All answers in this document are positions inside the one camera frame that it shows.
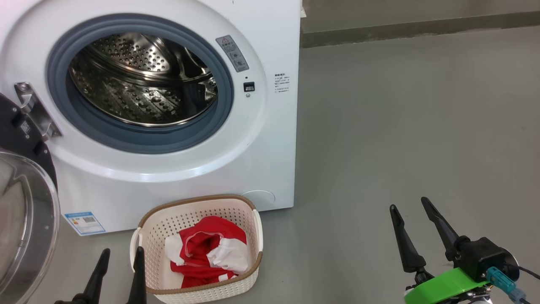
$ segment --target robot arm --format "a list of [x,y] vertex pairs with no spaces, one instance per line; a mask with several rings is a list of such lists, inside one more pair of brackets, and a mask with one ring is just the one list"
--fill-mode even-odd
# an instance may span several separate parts
[[390,215],[403,270],[416,273],[416,284],[406,288],[407,304],[491,303],[492,286],[505,291],[514,303],[527,303],[525,293],[515,285],[519,278],[517,262],[506,249],[486,237],[471,241],[466,236],[458,236],[427,197],[422,197],[421,202],[437,228],[445,247],[444,254],[454,263],[454,269],[437,277],[425,270],[426,261],[405,231],[397,207],[391,205]]
[[[55,304],[98,304],[103,277],[107,273],[110,256],[110,249],[107,248],[103,250],[83,293],[76,294],[71,301],[56,301]],[[137,248],[135,254],[133,269],[135,270],[135,274],[133,276],[130,297],[127,304],[146,304],[144,249],[140,246]]]

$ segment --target white washing machine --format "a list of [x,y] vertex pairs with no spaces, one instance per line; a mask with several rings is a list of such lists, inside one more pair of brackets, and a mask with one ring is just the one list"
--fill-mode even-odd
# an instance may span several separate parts
[[300,0],[1,6],[0,92],[80,235],[188,197],[293,206]]

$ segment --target brown basket rim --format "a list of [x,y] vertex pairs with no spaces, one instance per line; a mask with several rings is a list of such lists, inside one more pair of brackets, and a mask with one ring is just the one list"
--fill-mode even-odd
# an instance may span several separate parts
[[[237,195],[237,194],[199,196],[199,197],[194,197],[192,199],[186,199],[186,200],[180,200],[180,201],[171,202],[171,203],[164,204],[164,205],[157,206],[157,207],[153,208],[152,210],[150,210],[149,212],[147,212],[143,216],[142,220],[140,220],[139,227],[142,228],[144,226],[144,223],[148,220],[148,218],[152,214],[154,214],[154,213],[156,213],[156,212],[158,212],[160,210],[170,208],[170,207],[179,206],[179,205],[184,205],[184,204],[190,204],[190,203],[196,203],[196,202],[202,202],[202,201],[208,201],[208,200],[222,200],[222,199],[237,199],[237,200],[243,201],[244,203],[249,205],[249,207],[252,210],[256,210],[255,205],[248,198],[243,197],[241,195]],[[249,276],[251,276],[259,268],[259,266],[261,265],[261,260],[262,260],[262,251],[260,251],[259,254],[257,255],[257,259],[256,259],[255,263],[248,270],[248,272],[246,272],[245,274],[239,275],[239,276],[237,276],[237,277],[235,277],[233,279],[225,280],[223,282],[217,282],[217,283],[212,283],[212,284],[207,284],[207,285],[202,285],[202,286],[196,286],[196,287],[190,287],[190,288],[176,288],[176,289],[153,289],[153,288],[150,288],[150,287],[147,286],[146,291],[148,293],[155,294],[155,295],[166,295],[166,294],[181,294],[181,293],[198,292],[198,291],[202,291],[202,290],[207,290],[207,289],[211,289],[211,288],[225,286],[225,285],[228,285],[228,284],[232,284],[232,283],[244,280],[244,279],[248,278]]]

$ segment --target metal hinge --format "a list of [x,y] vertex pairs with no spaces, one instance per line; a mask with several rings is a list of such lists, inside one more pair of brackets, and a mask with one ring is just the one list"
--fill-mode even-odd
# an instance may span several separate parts
[[21,101],[21,111],[34,121],[43,141],[62,136],[62,133],[58,130],[55,122],[52,121],[51,116],[47,113],[41,100],[28,82],[16,83],[15,92]]

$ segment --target white plastic basket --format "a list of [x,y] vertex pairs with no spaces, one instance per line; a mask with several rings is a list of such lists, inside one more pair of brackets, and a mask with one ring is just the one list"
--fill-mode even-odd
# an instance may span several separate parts
[[[170,269],[170,261],[164,253],[165,238],[209,215],[230,220],[246,232],[250,268],[247,273],[230,280],[180,288],[184,277]],[[152,209],[139,223],[131,237],[132,266],[137,246],[142,246],[145,251],[146,291],[162,302],[188,304],[220,300],[244,293],[255,284],[262,259],[261,218],[253,203],[239,195],[213,195],[173,202]]]

